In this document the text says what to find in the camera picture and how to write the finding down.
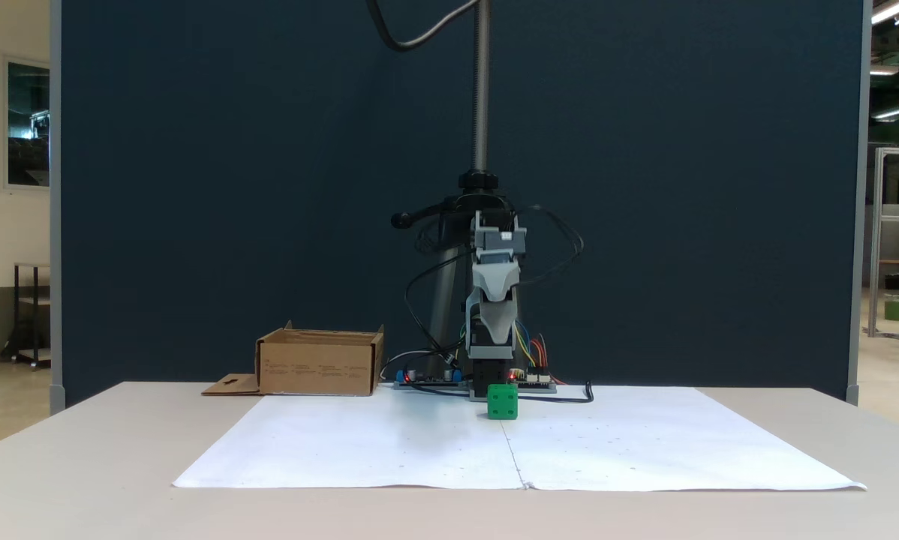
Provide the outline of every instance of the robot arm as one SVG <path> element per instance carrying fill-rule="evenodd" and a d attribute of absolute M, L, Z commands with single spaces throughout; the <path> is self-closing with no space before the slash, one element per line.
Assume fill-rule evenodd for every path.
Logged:
<path fill-rule="evenodd" d="M 526 229 L 511 211 L 477 211 L 474 255 L 466 300 L 466 352 L 473 362 L 471 397 L 486 397 L 490 384 L 506 383 L 513 363 L 513 334 L 519 314 L 519 260 L 526 252 Z"/>

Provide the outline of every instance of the black mount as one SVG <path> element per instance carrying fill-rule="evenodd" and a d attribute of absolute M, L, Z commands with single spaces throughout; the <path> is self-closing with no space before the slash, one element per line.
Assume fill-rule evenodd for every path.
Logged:
<path fill-rule="evenodd" d="M 477 211 L 488 215 L 505 215 L 512 222 L 513 206 L 500 189 L 500 179 L 487 171 L 471 169 L 459 177 L 463 192 L 450 195 L 436 205 L 415 212 L 395 213 L 390 224 L 397 229 L 409 229 L 416 222 L 439 216 L 439 246 L 442 249 L 466 245 L 470 240 L 471 221 Z"/>

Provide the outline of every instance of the green bucket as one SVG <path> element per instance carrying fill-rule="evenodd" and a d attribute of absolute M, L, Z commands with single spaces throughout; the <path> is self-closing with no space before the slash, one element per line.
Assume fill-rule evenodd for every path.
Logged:
<path fill-rule="evenodd" d="M 888 321 L 899 321 L 899 294 L 888 294 L 882 301 L 882 310 Z"/>

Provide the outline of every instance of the black cable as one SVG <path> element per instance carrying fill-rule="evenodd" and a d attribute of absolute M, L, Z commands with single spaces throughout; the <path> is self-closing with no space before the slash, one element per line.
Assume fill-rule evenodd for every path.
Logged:
<path fill-rule="evenodd" d="M 419 390 L 421 392 L 425 392 L 428 394 L 436 394 L 437 396 L 459 396 L 459 397 L 467 397 L 467 398 L 470 397 L 469 392 L 462 393 L 462 394 L 459 392 L 443 392 L 442 390 L 433 390 L 432 388 L 426 388 L 425 386 L 419 386 L 419 384 L 416 384 L 415 382 L 413 382 L 413 380 L 409 379 L 409 360 L 407 360 L 406 363 L 404 364 L 404 366 L 402 366 L 402 376 L 404 377 L 402 382 L 404 382 L 405 384 L 409 384 L 409 386 L 412 387 L 412 389 L 414 389 L 414 390 Z"/>
<path fill-rule="evenodd" d="M 589 404 L 593 403 L 593 383 L 587 380 L 583 386 L 583 394 L 586 397 L 543 397 L 543 396 L 519 396 L 521 400 L 530 400 L 531 402 L 546 402 L 552 404 Z"/>
<path fill-rule="evenodd" d="M 370 9 L 370 17 L 373 18 L 373 23 L 377 26 L 377 32 L 380 33 L 380 38 L 383 43 L 398 53 L 405 53 L 407 51 L 412 51 L 419 47 L 419 45 L 425 44 L 425 42 L 429 41 L 433 35 L 436 35 L 440 30 L 443 30 L 443 27 L 446 26 L 446 24 L 459 18 L 460 15 L 469 11 L 473 6 L 476 6 L 477 3 L 480 3 L 480 0 L 469 0 L 466 4 L 450 11 L 449 14 L 443 17 L 440 22 L 436 23 L 436 25 L 428 31 L 424 31 L 419 37 L 415 37 L 413 40 L 409 41 L 396 41 L 392 38 L 389 29 L 386 27 L 386 21 L 383 20 L 383 13 L 380 11 L 380 4 L 377 3 L 377 0 L 366 0 L 366 7 Z"/>
<path fill-rule="evenodd" d="M 432 334 L 429 334 L 429 330 L 426 329 L 426 327 L 424 325 L 422 325 L 422 321 L 419 321 L 419 317 L 416 315 L 416 312 L 413 311 L 413 305 L 409 301 L 409 291 L 412 290 L 414 284 L 416 284 L 417 281 L 422 280 L 422 278 L 425 278 L 429 274 L 435 273 L 437 270 L 439 270 L 440 268 L 443 268 L 444 266 L 449 266 L 450 264 L 456 263 L 457 260 L 463 259 L 463 257 L 469 257 L 472 253 L 473 253 L 473 250 L 471 250 L 471 249 L 464 250 L 464 252 L 460 253 L 457 256 L 452 257 L 452 259 L 444 260 L 443 262 L 440 262 L 436 266 L 430 266 L 428 269 L 423 270 L 422 273 L 419 273 L 418 276 L 413 277 L 412 280 L 409 280 L 409 283 L 406 283 L 406 291 L 404 292 L 404 295 L 402 295 L 402 300 L 404 300 L 404 302 L 406 303 L 406 308 L 409 308 L 409 314 L 413 316 L 413 320 L 416 322 L 416 327 L 419 327 L 419 330 L 422 332 L 422 335 L 426 336 L 426 340 L 429 342 L 429 345 L 431 346 L 431 348 L 434 351 L 439 351 L 441 353 L 444 353 L 451 349 L 455 349 L 456 346 L 440 345 L 439 342 L 436 341 L 436 338 L 433 337 Z"/>
<path fill-rule="evenodd" d="M 412 352 L 412 353 L 409 353 L 409 355 L 406 355 L 406 356 L 408 356 L 407 360 L 426 359 L 426 358 L 428 359 L 429 356 L 438 356 L 438 355 L 441 356 L 442 353 L 448 353 L 449 351 L 453 351 L 457 347 L 463 345 L 464 341 L 466 341 L 466 337 L 461 337 L 461 338 L 459 338 L 459 340 L 457 340 L 452 345 L 444 346 L 443 349 L 440 349 L 440 351 L 436 351 L 435 349 L 421 349 L 421 351 L 419 351 L 418 353 Z M 380 368 L 380 376 L 385 379 L 383 374 L 386 373 L 387 367 L 389 367 L 389 365 L 391 365 L 395 360 L 401 359 L 401 358 L 404 358 L 404 356 L 396 355 L 396 356 L 393 356 L 391 359 L 386 360 L 386 363 L 384 363 L 384 365 L 382 365 L 382 367 Z M 459 366 L 456 363 L 456 358 L 453 359 L 453 364 L 451 364 L 450 367 L 453 367 L 453 369 L 459 368 Z"/>
<path fill-rule="evenodd" d="M 559 230 L 560 233 L 562 233 L 563 237 L 565 237 L 565 239 L 570 244 L 573 244 L 573 255 L 570 255 L 559 264 L 556 264 L 556 266 L 553 266 L 549 270 L 546 270 L 546 272 L 539 274 L 539 276 L 528 277 L 528 279 L 519 280 L 519 286 L 521 287 L 531 286 L 531 284 L 538 284 L 540 281 L 548 280 L 549 278 L 567 269 L 567 267 L 569 267 L 570 264 L 572 264 L 573 261 L 576 260 L 576 257 L 579 257 L 583 253 L 583 248 L 585 246 L 585 243 L 583 242 L 583 235 L 580 235 L 580 233 L 577 232 L 576 229 L 573 229 L 573 227 L 570 226 L 569 223 L 567 223 L 563 218 L 560 218 L 559 215 L 556 215 L 556 213 L 548 211 L 548 209 L 543 208 L 541 205 L 532 205 L 526 206 L 526 208 L 523 208 L 521 209 L 521 211 L 516 212 L 516 215 L 520 215 L 521 213 L 524 213 L 526 211 L 542 212 L 544 215 L 546 215 L 546 217 L 549 218 L 549 220 L 552 221 L 556 226 L 556 229 Z"/>

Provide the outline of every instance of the window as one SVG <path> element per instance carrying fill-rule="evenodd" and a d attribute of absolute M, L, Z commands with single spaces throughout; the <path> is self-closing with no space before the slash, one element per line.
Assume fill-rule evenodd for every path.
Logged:
<path fill-rule="evenodd" d="M 4 55 L 1 185 L 4 191 L 49 188 L 49 68 Z"/>

